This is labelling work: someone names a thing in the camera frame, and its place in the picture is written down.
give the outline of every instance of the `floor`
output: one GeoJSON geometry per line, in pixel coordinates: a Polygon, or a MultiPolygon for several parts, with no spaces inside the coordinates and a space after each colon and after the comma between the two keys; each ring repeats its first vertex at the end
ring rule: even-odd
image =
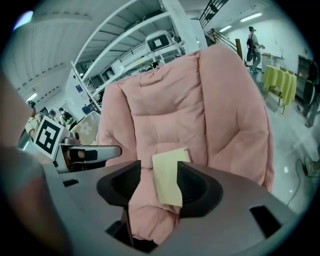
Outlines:
{"type": "MultiPolygon", "coordinates": [[[[263,74],[253,74],[252,78],[263,93],[263,74]]],[[[319,159],[317,147],[320,143],[320,115],[316,117],[314,126],[307,128],[306,119],[297,109],[297,105],[302,107],[298,100],[286,106],[284,115],[278,100],[271,93],[265,100],[274,142],[275,179],[272,194],[284,204],[289,203],[288,206],[294,212],[301,214],[313,198],[319,178],[307,177],[301,162],[297,161],[300,159],[304,162],[306,156],[315,161],[319,159]]]]}

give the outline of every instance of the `pink fabric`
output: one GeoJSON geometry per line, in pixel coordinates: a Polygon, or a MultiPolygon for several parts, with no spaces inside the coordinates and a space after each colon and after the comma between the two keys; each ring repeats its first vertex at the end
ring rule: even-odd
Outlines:
{"type": "Polygon", "coordinates": [[[131,231],[156,244],[178,224],[180,209],[158,201],[152,155],[186,147],[193,163],[269,191],[274,182],[264,101],[241,59],[220,45],[107,85],[98,144],[122,147],[107,166],[141,160],[141,182],[129,202],[131,231]]]}

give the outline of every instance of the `gray shirt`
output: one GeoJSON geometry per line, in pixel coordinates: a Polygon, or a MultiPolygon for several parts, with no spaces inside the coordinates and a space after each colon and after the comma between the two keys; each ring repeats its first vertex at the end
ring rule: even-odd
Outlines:
{"type": "Polygon", "coordinates": [[[251,34],[249,35],[249,38],[252,40],[253,45],[255,46],[253,48],[254,51],[256,51],[257,53],[260,53],[260,49],[259,49],[259,43],[258,43],[258,38],[255,34],[251,34]]]}

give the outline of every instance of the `yellow sticky note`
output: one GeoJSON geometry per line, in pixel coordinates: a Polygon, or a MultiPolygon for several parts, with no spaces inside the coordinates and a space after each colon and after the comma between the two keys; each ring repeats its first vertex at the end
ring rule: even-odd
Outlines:
{"type": "Polygon", "coordinates": [[[182,194],[177,184],[178,161],[190,162],[186,148],[152,156],[154,180],[160,203],[182,207],[182,194]]]}

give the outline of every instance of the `fluorescent light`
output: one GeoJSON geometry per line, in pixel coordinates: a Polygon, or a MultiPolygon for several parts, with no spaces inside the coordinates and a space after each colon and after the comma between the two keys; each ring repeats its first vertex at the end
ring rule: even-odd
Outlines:
{"type": "Polygon", "coordinates": [[[23,147],[22,150],[25,150],[25,149],[26,149],[26,147],[28,146],[29,142],[30,142],[30,140],[24,145],[24,147],[23,147]]]}
{"type": "Polygon", "coordinates": [[[34,93],[30,98],[28,98],[26,101],[31,101],[32,99],[34,99],[37,96],[36,93],[34,93]]]}
{"type": "Polygon", "coordinates": [[[254,19],[254,18],[256,18],[256,17],[260,17],[261,15],[262,15],[261,12],[257,12],[257,13],[255,13],[255,14],[252,14],[252,15],[246,17],[246,18],[241,19],[240,21],[241,21],[241,22],[246,22],[246,21],[251,20],[251,19],[254,19]]]}
{"type": "Polygon", "coordinates": [[[19,28],[22,25],[27,24],[28,22],[30,22],[33,14],[34,14],[34,12],[32,10],[29,10],[26,13],[24,13],[19,18],[18,22],[15,24],[13,30],[15,30],[16,28],[19,28]]]}
{"type": "Polygon", "coordinates": [[[219,32],[223,32],[223,31],[226,31],[226,30],[228,30],[228,29],[230,29],[231,28],[231,26],[229,25],[229,26],[226,26],[226,27],[224,27],[223,29],[221,29],[219,32]]]}

